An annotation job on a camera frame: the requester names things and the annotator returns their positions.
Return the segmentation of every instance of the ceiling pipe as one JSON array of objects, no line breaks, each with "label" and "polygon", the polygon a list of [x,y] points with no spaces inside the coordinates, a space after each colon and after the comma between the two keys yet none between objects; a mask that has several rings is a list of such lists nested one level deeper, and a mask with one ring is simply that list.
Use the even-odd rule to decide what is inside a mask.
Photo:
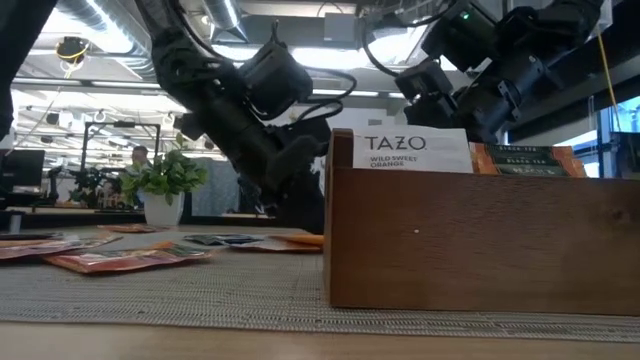
[{"label": "ceiling pipe", "polygon": [[242,11],[236,0],[204,0],[204,10],[216,29],[227,31],[245,43],[249,42],[242,26]]},{"label": "ceiling pipe", "polygon": [[151,61],[151,37],[119,1],[59,0],[56,9],[95,31],[89,40],[103,51],[131,56],[119,57],[117,61],[143,80],[156,80]]}]

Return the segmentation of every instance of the woven table mat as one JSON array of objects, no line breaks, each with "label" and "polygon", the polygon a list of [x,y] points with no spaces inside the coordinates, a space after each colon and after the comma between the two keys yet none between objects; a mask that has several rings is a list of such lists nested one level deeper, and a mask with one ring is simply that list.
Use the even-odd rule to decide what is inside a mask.
[{"label": "woven table mat", "polygon": [[[184,235],[127,235],[99,249]],[[633,317],[334,309],[323,299],[321,255],[234,251],[211,262],[102,276],[4,263],[0,320],[640,342],[640,318]]]}]

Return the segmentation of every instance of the person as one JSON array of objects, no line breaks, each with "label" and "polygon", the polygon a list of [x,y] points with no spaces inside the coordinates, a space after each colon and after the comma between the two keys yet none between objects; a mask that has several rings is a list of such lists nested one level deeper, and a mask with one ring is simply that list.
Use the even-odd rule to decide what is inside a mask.
[{"label": "person", "polygon": [[131,152],[131,160],[134,164],[139,164],[140,166],[151,166],[151,162],[147,158],[147,155],[149,155],[149,150],[145,146],[138,145],[134,147]]},{"label": "person", "polygon": [[[138,145],[133,148],[133,151],[131,151],[131,160],[134,164],[140,165],[141,168],[145,166],[150,168],[152,164],[147,158],[147,155],[149,155],[149,150],[145,146]],[[132,167],[127,167],[126,170],[131,175],[137,174],[137,171],[133,170]],[[138,190],[138,193],[136,195],[138,197],[138,202],[144,204],[143,191]]]}]

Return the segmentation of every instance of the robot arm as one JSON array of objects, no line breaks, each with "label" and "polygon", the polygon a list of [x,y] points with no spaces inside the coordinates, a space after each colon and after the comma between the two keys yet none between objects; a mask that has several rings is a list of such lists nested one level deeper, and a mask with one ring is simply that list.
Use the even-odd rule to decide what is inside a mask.
[{"label": "robot arm", "polygon": [[151,33],[158,83],[191,111],[183,128],[199,129],[195,137],[206,133],[236,171],[260,188],[262,203],[280,221],[322,233],[324,199],[310,167],[326,153],[326,119],[285,127],[261,121],[312,93],[311,78],[286,45],[272,39],[236,69],[207,45],[196,46],[199,38],[180,15],[178,0],[136,0],[136,5]]},{"label": "robot arm", "polygon": [[[549,67],[585,43],[603,3],[555,0],[541,10],[516,8],[497,22],[480,2],[451,1],[434,17],[437,22],[422,44],[429,59],[396,74],[398,88],[412,101],[405,109],[409,124],[464,128],[470,141],[495,143],[495,133],[520,118],[519,107],[534,86],[553,81]],[[468,88],[452,95],[451,83],[430,60],[441,56],[463,72],[487,58],[492,62]]]}]

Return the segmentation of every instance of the table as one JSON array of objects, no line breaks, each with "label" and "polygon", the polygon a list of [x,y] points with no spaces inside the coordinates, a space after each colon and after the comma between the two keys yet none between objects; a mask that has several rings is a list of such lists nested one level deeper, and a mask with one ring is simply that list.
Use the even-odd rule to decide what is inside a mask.
[{"label": "table", "polygon": [[[227,233],[292,231],[238,227],[208,229]],[[86,232],[95,228],[65,230]],[[48,360],[640,358],[640,344],[10,322],[0,322],[0,349],[3,359]]]}]

